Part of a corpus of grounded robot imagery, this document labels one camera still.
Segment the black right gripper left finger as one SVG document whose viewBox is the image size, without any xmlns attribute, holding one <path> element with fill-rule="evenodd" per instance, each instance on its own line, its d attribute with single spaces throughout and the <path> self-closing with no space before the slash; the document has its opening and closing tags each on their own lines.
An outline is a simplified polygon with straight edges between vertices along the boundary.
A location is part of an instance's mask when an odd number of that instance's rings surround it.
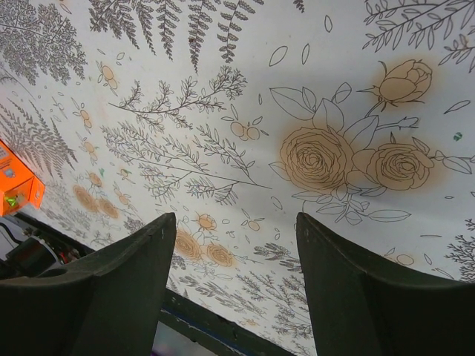
<svg viewBox="0 0 475 356">
<path fill-rule="evenodd" d="M 38 277 L 1 281 L 2 355 L 150 355 L 176 235 L 166 213 Z"/>
</svg>

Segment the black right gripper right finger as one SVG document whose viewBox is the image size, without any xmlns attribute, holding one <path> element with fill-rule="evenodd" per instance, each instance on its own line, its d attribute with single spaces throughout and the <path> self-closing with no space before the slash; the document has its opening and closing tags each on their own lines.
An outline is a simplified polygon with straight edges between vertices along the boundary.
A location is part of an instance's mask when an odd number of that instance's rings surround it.
<svg viewBox="0 0 475 356">
<path fill-rule="evenodd" d="M 296 240 L 318 355 L 473 355 L 474 285 L 401 266 L 306 213 Z"/>
</svg>

